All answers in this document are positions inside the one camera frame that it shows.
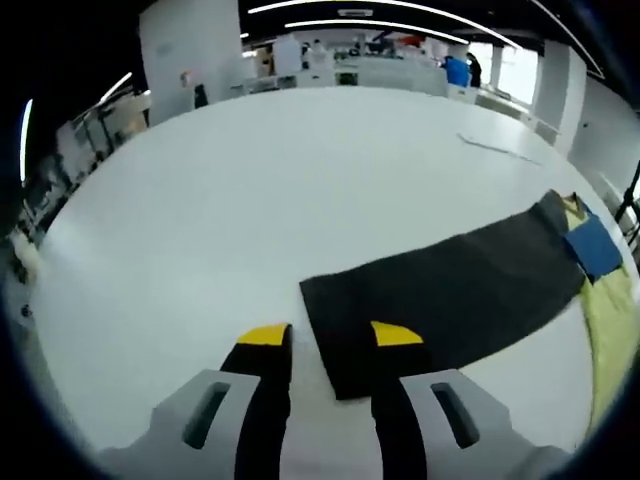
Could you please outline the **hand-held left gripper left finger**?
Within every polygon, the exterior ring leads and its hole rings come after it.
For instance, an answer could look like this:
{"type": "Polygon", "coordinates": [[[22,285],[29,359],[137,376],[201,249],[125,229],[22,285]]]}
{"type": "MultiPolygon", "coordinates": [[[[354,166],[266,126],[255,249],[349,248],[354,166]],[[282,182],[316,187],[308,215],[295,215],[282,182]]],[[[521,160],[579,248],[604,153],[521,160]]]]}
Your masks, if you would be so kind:
{"type": "Polygon", "coordinates": [[[159,403],[143,435],[101,451],[99,464],[116,479],[277,479],[291,377],[291,325],[254,328],[219,369],[159,403]]]}

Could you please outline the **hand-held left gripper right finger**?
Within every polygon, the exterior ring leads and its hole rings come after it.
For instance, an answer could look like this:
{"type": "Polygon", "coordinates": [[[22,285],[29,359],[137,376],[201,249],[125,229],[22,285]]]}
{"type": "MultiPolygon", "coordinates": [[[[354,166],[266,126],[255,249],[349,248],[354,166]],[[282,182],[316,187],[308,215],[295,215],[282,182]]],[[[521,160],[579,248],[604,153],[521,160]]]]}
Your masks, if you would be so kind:
{"type": "Polygon", "coordinates": [[[379,374],[371,411],[385,479],[547,479],[569,455],[536,446],[506,406],[457,370],[419,372],[426,358],[413,331],[372,322],[379,374]]]}

